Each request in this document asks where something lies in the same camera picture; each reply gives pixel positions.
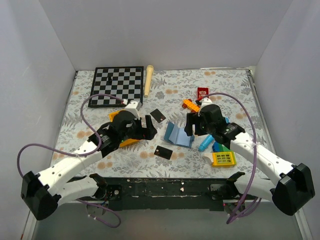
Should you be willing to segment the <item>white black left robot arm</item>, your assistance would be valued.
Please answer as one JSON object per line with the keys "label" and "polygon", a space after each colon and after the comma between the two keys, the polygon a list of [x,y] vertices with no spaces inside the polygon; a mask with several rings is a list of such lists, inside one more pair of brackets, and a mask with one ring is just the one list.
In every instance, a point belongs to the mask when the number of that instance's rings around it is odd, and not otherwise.
{"label": "white black left robot arm", "polygon": [[72,178],[88,166],[116,151],[128,139],[152,140],[157,130],[150,115],[142,119],[128,110],[120,111],[113,121],[103,124],[70,157],[34,174],[22,178],[21,198],[37,220],[49,217],[59,206],[83,197],[104,199],[108,184],[97,173],[78,180]]}

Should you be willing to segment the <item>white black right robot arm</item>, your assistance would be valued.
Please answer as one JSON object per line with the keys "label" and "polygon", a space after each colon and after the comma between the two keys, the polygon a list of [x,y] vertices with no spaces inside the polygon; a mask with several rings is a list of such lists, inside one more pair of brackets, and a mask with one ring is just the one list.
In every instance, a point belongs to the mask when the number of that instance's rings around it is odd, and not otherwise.
{"label": "white black right robot arm", "polygon": [[241,126],[226,122],[219,106],[208,104],[200,112],[186,115],[188,136],[211,135],[229,150],[241,155],[261,170],[267,180],[252,183],[249,195],[272,201],[284,214],[292,216],[315,196],[312,173],[303,163],[294,165],[260,144]]}

